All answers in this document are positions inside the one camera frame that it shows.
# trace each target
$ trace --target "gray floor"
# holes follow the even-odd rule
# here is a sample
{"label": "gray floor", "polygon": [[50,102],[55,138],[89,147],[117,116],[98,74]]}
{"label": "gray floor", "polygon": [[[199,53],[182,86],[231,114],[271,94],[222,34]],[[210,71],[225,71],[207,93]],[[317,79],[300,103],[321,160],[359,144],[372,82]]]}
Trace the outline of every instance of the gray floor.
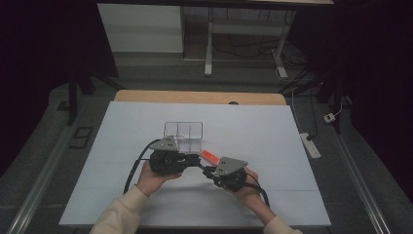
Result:
{"label": "gray floor", "polygon": [[[121,78],[114,79],[126,89],[191,90],[219,92],[276,93],[285,84],[277,78],[274,63],[268,56],[236,58],[215,51],[211,78],[204,77],[205,25],[199,27],[187,22],[184,59],[177,56],[116,55]],[[257,48],[236,50],[226,35],[216,36],[217,44],[225,50],[253,55]],[[234,36],[233,41],[250,43],[256,37]],[[290,77],[300,67],[289,67]],[[77,127],[90,127],[91,138],[72,138],[71,147],[56,170],[39,208],[27,227],[26,233],[87,233],[89,229],[58,226],[77,178],[93,145],[101,120],[116,91],[105,83],[93,79],[96,92],[92,97],[80,96],[88,107],[81,114]],[[68,119],[68,113],[58,110],[68,100],[67,86],[51,92],[49,108],[30,140],[21,150],[9,170],[0,178],[0,233],[6,233],[31,185],[39,175],[54,149]],[[299,227],[304,233],[376,233],[365,206],[358,197],[340,150],[334,141],[334,131],[321,119],[330,109],[318,104],[310,93],[294,98],[297,119],[301,128],[311,135],[318,132],[314,142],[322,157],[310,160],[322,199],[332,225],[329,227]],[[352,126],[351,107],[342,111],[342,138],[357,161],[364,179],[378,202],[392,233],[412,233],[413,206],[397,186],[380,159]]]}

